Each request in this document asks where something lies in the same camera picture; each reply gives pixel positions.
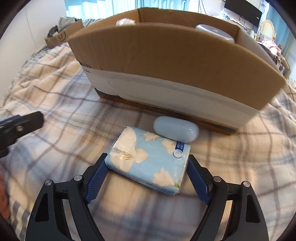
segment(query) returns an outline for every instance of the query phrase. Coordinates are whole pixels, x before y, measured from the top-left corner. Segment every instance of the open cardboard box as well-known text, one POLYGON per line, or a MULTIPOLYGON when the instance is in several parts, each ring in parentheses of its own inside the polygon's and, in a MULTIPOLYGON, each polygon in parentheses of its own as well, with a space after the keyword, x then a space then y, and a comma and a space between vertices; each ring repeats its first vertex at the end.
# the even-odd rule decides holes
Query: open cardboard box
POLYGON ((83 28, 82 19, 78 19, 75 23, 72 23, 56 35, 52 37, 46 37, 44 40, 48 48, 54 48, 57 45, 65 43, 68 41, 68 37, 83 28))
POLYGON ((168 110, 227 134, 244 126, 285 83, 241 28, 193 12, 139 8, 85 27, 68 43, 100 96, 168 110), (115 26, 122 18, 136 25, 115 26), (227 32, 235 43, 197 31, 198 24, 227 32))

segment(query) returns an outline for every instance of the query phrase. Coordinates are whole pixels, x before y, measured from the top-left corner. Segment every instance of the checkered blanket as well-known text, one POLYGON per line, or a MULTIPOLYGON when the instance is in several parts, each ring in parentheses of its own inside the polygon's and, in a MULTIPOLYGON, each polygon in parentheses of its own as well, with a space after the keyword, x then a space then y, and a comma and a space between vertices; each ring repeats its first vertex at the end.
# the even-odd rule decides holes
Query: checkered blanket
MULTIPOLYGON (((276 240, 296 211, 296 91, 286 85, 246 126, 232 136, 201 129, 191 154, 212 175, 252 184, 270 240, 276 240)), ((11 224, 24 240, 30 211, 47 179, 68 181, 96 162, 125 126, 153 132, 159 116, 101 99, 68 44, 32 55, 14 79, 0 119, 41 111, 43 128, 20 138, 0 159, 8 185, 11 224)), ((231 203, 217 240, 223 236, 231 203)), ((169 196, 110 171, 89 205, 106 241, 189 240, 206 209, 187 176, 181 192, 169 196)), ((79 240, 68 203, 72 237, 79 240)))

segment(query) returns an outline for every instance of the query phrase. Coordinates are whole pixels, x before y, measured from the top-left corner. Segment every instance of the metal bolt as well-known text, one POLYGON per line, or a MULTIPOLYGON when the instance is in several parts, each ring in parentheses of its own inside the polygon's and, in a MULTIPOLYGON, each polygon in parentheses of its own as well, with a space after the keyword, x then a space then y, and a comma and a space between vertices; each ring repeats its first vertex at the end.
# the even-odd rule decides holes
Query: metal bolt
POLYGON ((47 181, 45 181, 45 185, 46 186, 49 186, 49 185, 51 185, 52 184, 52 180, 47 180, 47 181))
POLYGON ((82 179, 82 176, 81 175, 76 175, 75 177, 74 177, 74 180, 75 181, 80 181, 82 179))
POLYGON ((217 183, 219 183, 219 182, 222 181, 221 177, 219 177, 219 176, 214 176, 213 179, 214 179, 214 181, 217 182, 217 183))
POLYGON ((23 131, 24 127, 23 126, 17 126, 17 131, 23 131))
POLYGON ((244 181, 243 185, 248 188, 251 184, 248 181, 244 181))

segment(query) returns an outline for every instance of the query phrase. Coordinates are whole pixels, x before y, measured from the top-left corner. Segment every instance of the plastic wrapper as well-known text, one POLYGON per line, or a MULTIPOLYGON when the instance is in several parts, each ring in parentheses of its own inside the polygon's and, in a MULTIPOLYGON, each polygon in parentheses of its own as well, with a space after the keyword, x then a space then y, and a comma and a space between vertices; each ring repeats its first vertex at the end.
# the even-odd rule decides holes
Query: plastic wrapper
POLYGON ((179 192, 190 145, 125 127, 105 159, 116 172, 169 195, 179 192))

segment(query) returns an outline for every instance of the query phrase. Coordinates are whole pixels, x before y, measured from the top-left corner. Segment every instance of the finger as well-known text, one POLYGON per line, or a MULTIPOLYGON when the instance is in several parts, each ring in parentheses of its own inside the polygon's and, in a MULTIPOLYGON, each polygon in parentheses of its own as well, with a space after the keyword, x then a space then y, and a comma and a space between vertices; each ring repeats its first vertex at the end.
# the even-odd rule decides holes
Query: finger
POLYGON ((0 201, 6 196, 6 188, 0 183, 0 201))
POLYGON ((8 200, 7 200, 6 195, 4 195, 0 199, 0 212, 5 211, 7 206, 8 206, 8 200))
POLYGON ((0 195, 6 193, 6 186, 3 182, 0 181, 0 195))
POLYGON ((4 212, 1 213, 3 218, 7 219, 10 216, 10 211, 8 209, 8 207, 6 208, 6 210, 4 212))

